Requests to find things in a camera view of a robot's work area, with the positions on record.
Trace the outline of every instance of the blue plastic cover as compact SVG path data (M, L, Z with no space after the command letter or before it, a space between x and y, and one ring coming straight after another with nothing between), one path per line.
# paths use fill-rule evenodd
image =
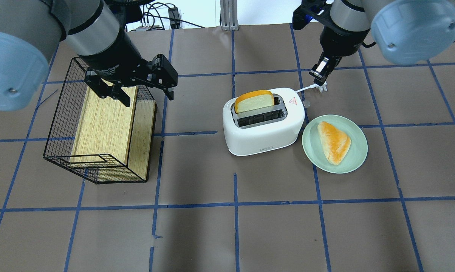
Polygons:
M447 0L397 0L377 13L371 32L390 62L428 60L454 42L455 7Z
M0 32L0 110L26 107L47 73L48 62L37 48Z

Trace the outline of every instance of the toaster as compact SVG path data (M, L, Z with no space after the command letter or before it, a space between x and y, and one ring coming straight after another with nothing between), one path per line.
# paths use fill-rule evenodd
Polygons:
M236 113L236 98L223 107L224 137L236 156L254 155L293 144L305 119L301 98L291 88L271 90L274 105Z

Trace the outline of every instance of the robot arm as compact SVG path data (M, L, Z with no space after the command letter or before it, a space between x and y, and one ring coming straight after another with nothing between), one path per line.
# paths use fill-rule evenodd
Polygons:
M302 0L293 29L312 19L325 26L323 52L310 71L318 85L342 57L357 52L370 29L383 56L400 65L427 60L455 42L455 0Z
M121 87L146 85L173 99L175 69L161 54L143 60L103 0L0 0L0 110L29 103L65 39L89 65L85 82L99 97L128 107Z

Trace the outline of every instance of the green plate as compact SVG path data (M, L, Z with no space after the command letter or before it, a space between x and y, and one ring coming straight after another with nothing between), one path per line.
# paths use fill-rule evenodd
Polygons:
M347 155L339 165L328 162L323 154L317 126L325 121L347 133L352 140ZM338 115L323 115L311 120L305 127L302 136L303 150L306 156L318 168L335 174L345 174L359 168L367 158L368 145L365 134L354 122Z

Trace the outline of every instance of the wire mesh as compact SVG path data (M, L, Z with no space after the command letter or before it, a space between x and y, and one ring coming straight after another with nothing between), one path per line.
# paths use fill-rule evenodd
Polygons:
M110 154L72 155L87 85L83 79L88 65L71 59L60 99L51 124L43 158L95 184L146 182ZM138 86L136 100L154 100L146 86Z

